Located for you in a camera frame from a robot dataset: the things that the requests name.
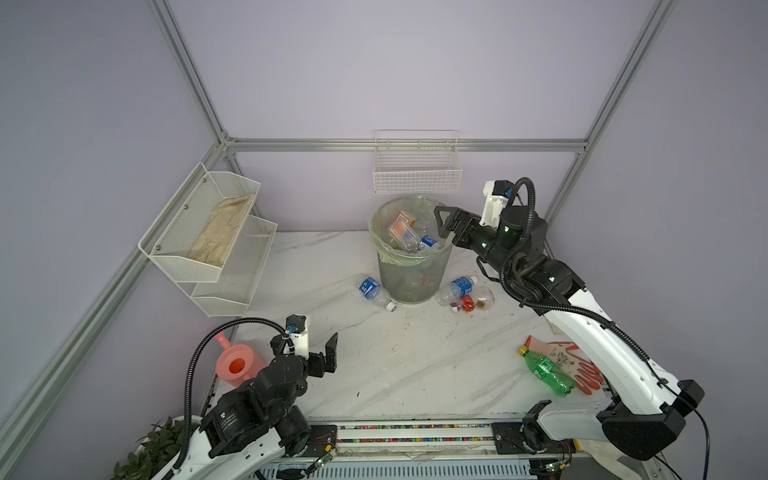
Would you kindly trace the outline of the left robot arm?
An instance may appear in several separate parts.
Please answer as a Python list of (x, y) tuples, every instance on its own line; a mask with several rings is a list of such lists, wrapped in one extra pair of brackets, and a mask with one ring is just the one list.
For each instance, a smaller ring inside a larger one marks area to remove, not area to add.
[[(191, 393), (199, 358), (218, 334), (241, 324), (259, 324), (276, 331), (270, 342), (274, 358), (253, 378), (224, 394), (194, 426)], [(264, 465), (309, 453), (317, 457), (309, 465), (276, 474), (279, 479), (306, 479), (328, 464), (337, 453), (337, 432), (332, 430), (321, 443), (313, 436), (296, 400), (306, 393), (309, 378), (335, 372), (339, 336), (329, 338), (324, 352), (312, 352), (308, 327), (309, 319), (302, 315), (290, 315), (283, 324), (241, 317), (209, 332), (196, 347), (186, 373), (180, 450), (156, 478), (260, 478)]]

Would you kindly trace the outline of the green soda bottle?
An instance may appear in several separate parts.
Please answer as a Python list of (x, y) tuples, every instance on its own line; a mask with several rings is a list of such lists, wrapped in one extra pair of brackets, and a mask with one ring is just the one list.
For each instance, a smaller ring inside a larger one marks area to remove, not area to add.
[(524, 359), (529, 371), (547, 385), (557, 396), (566, 397), (575, 388), (575, 382), (549, 357), (523, 346), (518, 354)]

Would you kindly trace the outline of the orange label bottle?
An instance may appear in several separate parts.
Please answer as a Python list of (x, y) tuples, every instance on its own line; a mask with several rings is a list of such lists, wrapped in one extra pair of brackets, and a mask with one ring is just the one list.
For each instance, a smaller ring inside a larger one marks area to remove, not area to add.
[(396, 248), (406, 252), (416, 252), (420, 249), (421, 238), (413, 230), (412, 223), (411, 215), (399, 212), (388, 226), (387, 232)]

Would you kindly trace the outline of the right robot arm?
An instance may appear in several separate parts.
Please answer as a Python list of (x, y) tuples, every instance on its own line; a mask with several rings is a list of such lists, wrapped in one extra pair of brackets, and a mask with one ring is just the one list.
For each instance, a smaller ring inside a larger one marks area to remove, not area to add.
[(489, 181), (481, 214), (437, 206), (441, 238), (473, 251), (481, 271), (520, 306), (560, 329), (599, 370), (610, 391), (597, 407), (556, 409), (542, 400), (525, 415), (521, 433), (532, 450), (560, 440), (610, 443), (647, 461), (675, 442), (704, 398), (694, 380), (680, 380), (655, 362), (600, 307), (583, 280), (544, 252), (547, 223), (535, 211), (533, 182)]

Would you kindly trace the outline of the small blue label bottle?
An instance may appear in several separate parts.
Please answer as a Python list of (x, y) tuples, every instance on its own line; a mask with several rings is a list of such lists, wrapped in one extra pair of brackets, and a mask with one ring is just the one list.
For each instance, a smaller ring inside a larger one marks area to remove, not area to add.
[(432, 237), (430, 237), (429, 235), (426, 235), (426, 236), (422, 237), (421, 240), (420, 240), (419, 245), (420, 245), (421, 249), (432, 248), (432, 247), (439, 248), (440, 247), (439, 242), (437, 240), (433, 239)]

